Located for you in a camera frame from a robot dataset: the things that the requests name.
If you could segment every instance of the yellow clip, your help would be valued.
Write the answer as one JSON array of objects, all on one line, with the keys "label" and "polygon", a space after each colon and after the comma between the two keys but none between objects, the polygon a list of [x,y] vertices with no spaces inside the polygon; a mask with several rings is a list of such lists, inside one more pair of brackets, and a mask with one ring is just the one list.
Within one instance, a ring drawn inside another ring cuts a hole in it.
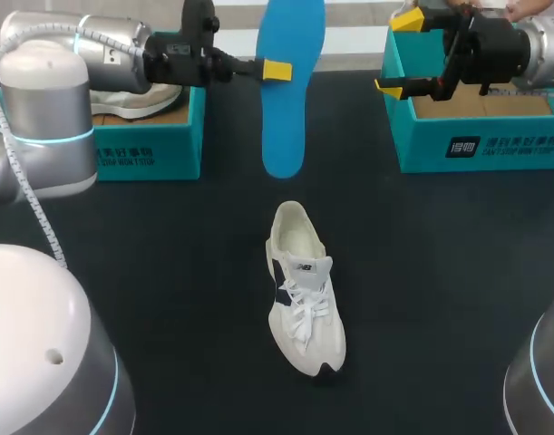
[{"label": "yellow clip", "polygon": [[390,97],[394,97],[396,100],[402,99],[403,88],[380,88],[378,81],[375,81],[375,86],[377,86],[378,91],[386,93]]},{"label": "yellow clip", "polygon": [[415,9],[396,16],[389,25],[394,32],[421,32],[424,20],[422,9]]},{"label": "yellow clip", "polygon": [[262,69],[262,80],[279,80],[290,82],[293,80],[293,64],[265,60]]}]

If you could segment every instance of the logo on box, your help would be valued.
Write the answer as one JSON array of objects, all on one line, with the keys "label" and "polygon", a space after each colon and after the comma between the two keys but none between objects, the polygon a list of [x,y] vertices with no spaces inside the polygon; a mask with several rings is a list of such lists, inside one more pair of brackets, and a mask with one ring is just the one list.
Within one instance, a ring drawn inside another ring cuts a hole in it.
[{"label": "logo on box", "polygon": [[448,152],[446,152],[446,158],[474,157],[478,145],[480,145],[480,136],[452,138],[450,140]]}]

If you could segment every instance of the person's hand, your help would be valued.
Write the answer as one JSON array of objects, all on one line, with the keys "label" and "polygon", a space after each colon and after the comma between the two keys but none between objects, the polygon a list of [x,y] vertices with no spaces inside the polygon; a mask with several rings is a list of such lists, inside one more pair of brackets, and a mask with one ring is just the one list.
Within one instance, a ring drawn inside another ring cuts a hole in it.
[{"label": "person's hand", "polygon": [[512,23],[516,23],[527,16],[540,14],[553,3],[554,0],[519,0],[506,6],[504,16]]}]

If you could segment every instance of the cable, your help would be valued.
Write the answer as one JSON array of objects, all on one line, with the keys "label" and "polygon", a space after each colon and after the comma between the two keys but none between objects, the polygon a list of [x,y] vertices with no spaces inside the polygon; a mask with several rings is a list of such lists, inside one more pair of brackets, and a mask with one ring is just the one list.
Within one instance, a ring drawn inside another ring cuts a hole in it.
[{"label": "cable", "polygon": [[392,14],[389,17],[389,21],[391,22],[395,17],[408,12],[409,9],[414,9],[414,8],[415,8],[415,0],[404,0],[402,7],[392,12]]},{"label": "cable", "polygon": [[500,88],[490,88],[488,94],[492,96],[525,96],[525,97],[544,97],[554,98],[554,92],[549,91],[519,91]]},{"label": "cable", "polygon": [[[2,42],[0,45],[0,62],[3,59],[3,56],[5,54],[15,50],[26,39],[30,39],[33,36],[49,34],[49,33],[78,34],[81,37],[106,45],[110,48],[113,48],[115,50],[118,50],[126,54],[131,54],[137,57],[143,57],[144,55],[144,50],[142,48],[120,43],[110,38],[109,36],[100,34],[98,32],[94,32],[89,29],[84,29],[80,26],[66,25],[66,24],[39,24],[39,25],[28,27],[22,30],[21,32],[14,34],[13,36],[10,36],[8,39]],[[61,267],[66,269],[67,262],[65,261],[65,256],[63,254],[63,250],[61,249],[61,245],[59,244],[59,240],[57,239],[57,236],[55,235],[53,228],[51,227],[49,219],[47,218],[47,216],[43,211],[43,208],[41,207],[41,203],[39,202],[39,199],[35,195],[33,188],[31,188],[31,185],[29,184],[29,180],[27,179],[24,173],[24,169],[21,166],[21,162],[19,161],[16,155],[16,151],[15,151],[17,146],[16,139],[13,136],[13,133],[11,132],[11,129],[8,125],[8,121],[6,119],[5,112],[3,111],[1,102],[0,102],[0,128],[3,133],[6,157],[8,158],[8,161],[9,161],[9,164],[11,165],[11,169],[13,170],[13,173],[15,174],[16,180],[18,181],[19,186],[24,193],[24,197],[29,202],[29,205],[33,209],[34,214],[37,216],[39,225],[41,226],[41,229],[46,235],[47,241],[49,242],[49,245],[53,250],[53,255],[55,257],[55,260],[57,260],[57,263],[59,263]]]}]

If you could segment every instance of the shoe tongue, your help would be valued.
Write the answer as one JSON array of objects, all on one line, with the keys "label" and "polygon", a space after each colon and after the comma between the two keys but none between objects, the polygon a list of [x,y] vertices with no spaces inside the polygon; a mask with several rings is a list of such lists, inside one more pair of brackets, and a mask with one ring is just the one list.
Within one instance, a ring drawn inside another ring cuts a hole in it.
[{"label": "shoe tongue", "polygon": [[333,259],[330,256],[316,259],[286,253],[285,261],[293,281],[301,287],[315,291],[325,283],[333,265]]}]

